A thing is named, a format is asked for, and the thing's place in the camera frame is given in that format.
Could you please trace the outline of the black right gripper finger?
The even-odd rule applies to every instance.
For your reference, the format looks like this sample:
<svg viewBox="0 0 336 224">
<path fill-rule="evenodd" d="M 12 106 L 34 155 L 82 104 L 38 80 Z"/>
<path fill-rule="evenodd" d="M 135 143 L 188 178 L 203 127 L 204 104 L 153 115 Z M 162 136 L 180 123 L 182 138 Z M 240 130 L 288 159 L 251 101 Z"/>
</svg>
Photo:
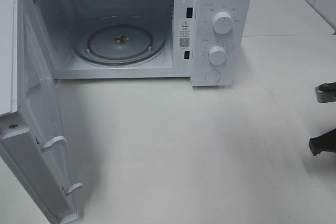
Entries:
<svg viewBox="0 0 336 224">
<path fill-rule="evenodd" d="M 336 101 L 336 83 L 323 83 L 315 87 L 317 101 L 319 103 L 328 103 Z"/>
<path fill-rule="evenodd" d="M 336 129 L 326 132 L 318 137 L 309 140 L 309 148 L 313 156 L 319 155 L 321 152 L 336 152 Z"/>
</svg>

